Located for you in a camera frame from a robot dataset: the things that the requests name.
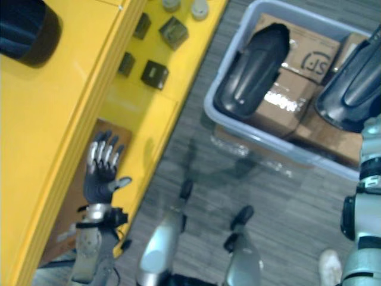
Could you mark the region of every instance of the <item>white shoe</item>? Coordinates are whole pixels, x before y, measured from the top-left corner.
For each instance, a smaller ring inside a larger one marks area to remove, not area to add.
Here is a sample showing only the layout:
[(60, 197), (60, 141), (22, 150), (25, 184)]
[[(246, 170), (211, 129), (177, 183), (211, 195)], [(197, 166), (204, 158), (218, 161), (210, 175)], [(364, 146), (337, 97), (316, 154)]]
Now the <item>white shoe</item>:
[(338, 253), (332, 249), (323, 251), (319, 258), (320, 286), (336, 286), (341, 281), (342, 268)]

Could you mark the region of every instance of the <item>printed logo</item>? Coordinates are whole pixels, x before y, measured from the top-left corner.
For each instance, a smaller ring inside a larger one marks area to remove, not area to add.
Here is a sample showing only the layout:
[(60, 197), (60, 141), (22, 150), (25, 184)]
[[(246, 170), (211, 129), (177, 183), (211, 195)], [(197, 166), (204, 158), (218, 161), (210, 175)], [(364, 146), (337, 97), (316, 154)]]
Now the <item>printed logo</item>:
[(323, 52), (309, 52), (304, 57), (301, 67), (321, 75), (325, 73), (330, 59), (331, 57)]

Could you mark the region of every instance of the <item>black object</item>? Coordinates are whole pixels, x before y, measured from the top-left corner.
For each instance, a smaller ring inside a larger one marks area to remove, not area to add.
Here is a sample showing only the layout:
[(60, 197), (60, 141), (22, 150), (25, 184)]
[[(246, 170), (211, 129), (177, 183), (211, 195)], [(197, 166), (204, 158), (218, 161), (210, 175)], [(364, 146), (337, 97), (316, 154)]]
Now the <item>black object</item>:
[(246, 206), (233, 219), (230, 224), (230, 230), (234, 231), (236, 225), (246, 225), (250, 218), (254, 215), (254, 209), (252, 206)]
[(143, 13), (139, 19), (138, 25), (135, 28), (135, 31), (133, 32), (133, 36), (140, 40), (144, 39), (150, 25), (151, 21), (147, 13)]
[(193, 181), (191, 179), (185, 180), (181, 187), (180, 198), (188, 201), (189, 197), (191, 196), (192, 189)]
[(381, 174), (381, 157), (369, 159), (360, 166), (360, 180)]
[(220, 112), (239, 120), (251, 117), (277, 79), (290, 49), (289, 30), (272, 24), (257, 32), (237, 53), (214, 97)]
[(175, 17), (169, 19), (159, 32), (173, 50), (177, 49), (189, 37), (188, 29)]
[(349, 274), (347, 277), (345, 277), (344, 280), (354, 278), (354, 277), (373, 277), (373, 273), (371, 273), (371, 272), (356, 272), (356, 273)]
[(378, 248), (381, 249), (381, 237), (360, 237), (358, 249)]
[(117, 285), (116, 286), (119, 286), (120, 285), (120, 281), (121, 281), (121, 278), (120, 278), (120, 274), (119, 274), (119, 271), (116, 269), (116, 267), (114, 267), (114, 272), (115, 272), (115, 275), (117, 276)]
[(179, 274), (174, 274), (166, 280), (163, 285), (165, 286), (217, 286), (200, 279), (186, 277)]
[(238, 234), (231, 234), (224, 243), (224, 249), (228, 253), (232, 253), (234, 251), (234, 243), (236, 243), (238, 239)]
[(84, 206), (80, 206), (80, 207), (77, 209), (77, 212), (80, 213), (80, 212), (85, 211), (85, 210), (87, 209), (88, 206), (89, 206), (88, 204), (87, 204), (87, 205), (84, 205)]
[(360, 43), (316, 101), (317, 112), (337, 128), (360, 133), (381, 113), (381, 25)]
[(124, 53), (118, 72), (125, 76), (129, 76), (134, 63), (135, 58), (133, 57), (133, 55), (129, 52)]
[(74, 263), (76, 262), (75, 259), (68, 259), (68, 260), (60, 260), (60, 261), (51, 261), (47, 264), (44, 264), (38, 269), (44, 269), (44, 268), (57, 268), (57, 267), (73, 267)]
[(155, 63), (154, 61), (148, 61), (141, 79), (146, 85), (163, 89), (168, 74), (169, 71), (166, 66)]
[(113, 207), (110, 212), (105, 213), (104, 222), (107, 227), (117, 228), (128, 222), (128, 214), (123, 213), (120, 207)]
[(355, 202), (355, 195), (346, 197), (341, 213), (341, 232), (349, 240), (355, 240)]
[(30, 66), (54, 52), (61, 28), (56, 13), (42, 0), (1, 0), (0, 52)]
[(184, 214), (183, 215), (183, 225), (181, 228), (181, 233), (185, 232), (185, 227), (186, 227), (186, 221), (188, 220), (188, 217)]
[(123, 241), (123, 243), (121, 244), (120, 249), (122, 249), (123, 251), (126, 251), (127, 249), (130, 248), (131, 244), (132, 244), (132, 240), (125, 240), (125, 241)]

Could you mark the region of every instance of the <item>black plastic cover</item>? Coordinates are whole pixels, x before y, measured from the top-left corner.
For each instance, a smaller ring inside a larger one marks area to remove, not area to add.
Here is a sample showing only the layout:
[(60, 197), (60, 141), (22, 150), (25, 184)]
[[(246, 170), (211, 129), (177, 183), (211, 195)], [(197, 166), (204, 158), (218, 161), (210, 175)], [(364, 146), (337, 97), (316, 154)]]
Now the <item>black plastic cover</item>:
[(343, 211), (341, 213), (341, 232), (349, 240), (355, 239), (355, 202), (355, 195), (346, 197), (343, 204)]
[(381, 176), (381, 158), (369, 159), (360, 165), (360, 180), (370, 176)]
[(272, 24), (257, 32), (242, 53), (237, 53), (214, 97), (220, 112), (246, 120), (260, 105), (277, 79), (288, 55), (289, 30)]
[(360, 237), (358, 249), (378, 248), (381, 249), (381, 237)]
[(216, 284), (208, 283), (197, 278), (186, 277), (179, 274), (174, 274), (163, 283), (163, 286), (217, 286)]
[(316, 111), (340, 129), (360, 133), (381, 113), (380, 28), (357, 46), (316, 101)]
[(1, 0), (1, 54), (37, 66), (54, 52), (60, 35), (58, 16), (42, 0)]

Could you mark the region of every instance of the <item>white cap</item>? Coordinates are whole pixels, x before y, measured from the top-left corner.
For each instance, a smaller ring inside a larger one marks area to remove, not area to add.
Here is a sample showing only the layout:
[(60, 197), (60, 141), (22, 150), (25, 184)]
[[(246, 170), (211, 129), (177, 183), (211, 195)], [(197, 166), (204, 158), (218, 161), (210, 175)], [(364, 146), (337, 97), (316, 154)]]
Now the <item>white cap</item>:
[(192, 15), (194, 19), (201, 21), (207, 17), (209, 5), (207, 0), (195, 0), (192, 4)]
[(180, 0), (163, 0), (163, 7), (168, 12), (175, 12), (180, 7)]

